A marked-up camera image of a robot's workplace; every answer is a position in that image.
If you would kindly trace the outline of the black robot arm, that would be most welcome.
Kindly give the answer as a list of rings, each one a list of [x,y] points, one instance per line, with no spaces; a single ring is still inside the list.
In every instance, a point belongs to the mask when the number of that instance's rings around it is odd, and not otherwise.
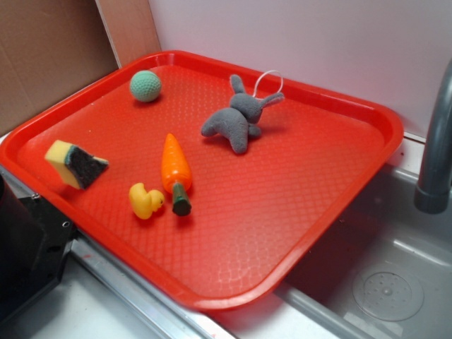
[[[75,228],[41,196],[19,198],[1,178],[1,323],[62,279]]]

